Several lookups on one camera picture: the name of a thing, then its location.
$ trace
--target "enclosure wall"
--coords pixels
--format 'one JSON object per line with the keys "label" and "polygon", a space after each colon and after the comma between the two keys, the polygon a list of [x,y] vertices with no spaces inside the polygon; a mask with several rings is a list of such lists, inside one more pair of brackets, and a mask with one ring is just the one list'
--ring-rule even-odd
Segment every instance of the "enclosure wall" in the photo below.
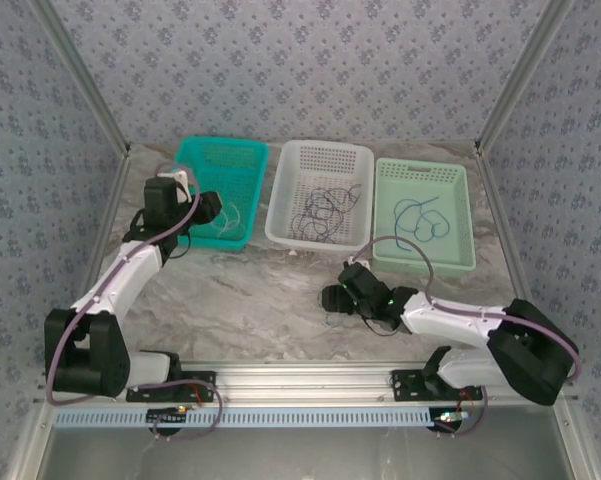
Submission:
{"label": "enclosure wall", "polygon": [[546,0],[54,0],[127,137],[475,139]]}
{"label": "enclosure wall", "polygon": [[0,1],[0,478],[118,161],[27,2]]}
{"label": "enclosure wall", "polygon": [[489,161],[534,299],[581,347],[601,445],[601,0],[578,0]]}

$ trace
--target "light green basket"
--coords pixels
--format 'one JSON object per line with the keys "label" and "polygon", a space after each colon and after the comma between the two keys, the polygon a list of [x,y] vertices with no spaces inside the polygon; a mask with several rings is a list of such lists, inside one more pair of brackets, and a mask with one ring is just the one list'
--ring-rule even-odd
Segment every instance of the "light green basket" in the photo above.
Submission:
{"label": "light green basket", "polygon": [[[422,248],[431,260],[436,276],[459,277],[476,268],[465,168],[462,165],[447,163],[379,159],[376,164],[374,238],[395,235],[394,211],[399,214],[403,206],[414,203],[412,200],[421,202],[424,206],[421,209],[418,206],[410,209],[406,216],[401,218],[401,225],[405,225],[405,219],[416,225],[415,221],[420,218],[420,213],[433,210],[449,222],[448,229],[439,223],[444,228],[438,227],[441,229],[436,231],[448,231],[446,235],[434,236],[429,241],[421,240],[430,236],[427,228],[430,231],[431,222],[418,224],[418,238],[413,233],[398,231],[399,236],[415,242]],[[409,225],[407,230],[415,230],[415,227],[411,228]],[[403,250],[391,240],[376,243],[373,246],[373,258],[374,267],[380,270],[414,273],[427,271],[426,264],[415,250]]]}

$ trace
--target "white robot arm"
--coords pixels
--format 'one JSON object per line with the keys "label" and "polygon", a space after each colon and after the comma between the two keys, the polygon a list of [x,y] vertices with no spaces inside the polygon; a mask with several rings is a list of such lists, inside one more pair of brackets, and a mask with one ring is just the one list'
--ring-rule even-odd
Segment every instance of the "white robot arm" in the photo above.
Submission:
{"label": "white robot arm", "polygon": [[[54,391],[116,397],[125,388],[167,380],[173,354],[128,352],[121,327],[140,291],[176,248],[178,235],[187,234],[194,224],[213,221],[221,202],[215,192],[202,193],[193,211],[182,170],[149,179],[144,200],[145,208],[131,222],[116,259],[100,280],[71,308],[55,309],[45,320],[47,382]],[[138,225],[141,217],[143,223]],[[172,229],[173,233],[160,235]],[[148,243],[157,237],[163,238]],[[77,312],[82,316],[63,342]]]}
{"label": "white robot arm", "polygon": [[338,281],[322,291],[328,312],[358,314],[390,332],[435,335],[473,347],[434,352],[416,375],[431,398],[447,399],[450,390],[469,386],[509,385],[535,403],[552,405],[574,363],[574,375],[579,371],[577,347],[528,301],[478,307],[432,298],[426,289],[391,290],[357,262],[345,264]]}

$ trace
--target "gray marble table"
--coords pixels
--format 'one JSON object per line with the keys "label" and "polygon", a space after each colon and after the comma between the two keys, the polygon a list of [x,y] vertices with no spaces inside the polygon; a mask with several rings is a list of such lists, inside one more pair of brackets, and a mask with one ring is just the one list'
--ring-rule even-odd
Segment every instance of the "gray marble table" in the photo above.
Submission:
{"label": "gray marble table", "polygon": [[[318,304],[322,286],[335,282],[345,255],[290,252],[264,234],[269,196],[282,144],[270,145],[269,165],[251,241],[242,253],[192,249],[167,263],[129,311],[123,331],[129,349],[161,349],[196,360],[426,360],[440,339],[398,334],[381,338],[357,317],[336,328]],[[464,165],[476,245],[476,269],[439,279],[433,293],[475,304],[505,304],[513,297],[502,247],[478,167],[467,145],[366,144],[376,158]],[[174,152],[135,145],[103,267],[110,264],[134,213],[144,182]],[[424,276],[377,272],[389,286],[422,286]],[[333,318],[330,324],[339,323]]]}

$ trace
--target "perforated basket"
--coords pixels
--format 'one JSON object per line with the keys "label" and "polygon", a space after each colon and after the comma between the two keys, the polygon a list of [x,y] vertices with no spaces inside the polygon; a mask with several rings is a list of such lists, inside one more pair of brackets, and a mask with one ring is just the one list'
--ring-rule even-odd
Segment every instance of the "perforated basket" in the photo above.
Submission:
{"label": "perforated basket", "polygon": [[[371,234],[373,163],[371,150],[358,145],[314,140],[287,142],[282,147],[271,192],[265,224],[267,237],[300,250],[360,249]],[[349,211],[325,220],[328,235],[321,235],[324,230],[316,231],[315,225],[307,228],[303,215],[312,193],[326,191],[338,200],[351,192],[357,200]]]}
{"label": "perforated basket", "polygon": [[[410,205],[415,208],[400,217],[403,229],[397,230],[396,217]],[[432,216],[417,223],[422,214]],[[420,229],[417,235],[408,231],[416,230],[416,227]],[[376,165],[373,235],[377,238],[395,234],[422,248],[437,276],[457,277],[473,270],[476,256],[465,168],[447,163],[379,159]],[[407,249],[407,245],[391,240],[376,243],[373,246],[374,267],[426,271],[420,255],[413,249]]]}
{"label": "perforated basket", "polygon": [[[182,142],[176,162],[193,170],[202,192],[218,192],[222,200],[221,215],[189,229],[191,245],[244,248],[251,238],[268,158],[267,145],[251,140],[189,137]],[[180,236],[178,243],[186,247],[189,238]]]}

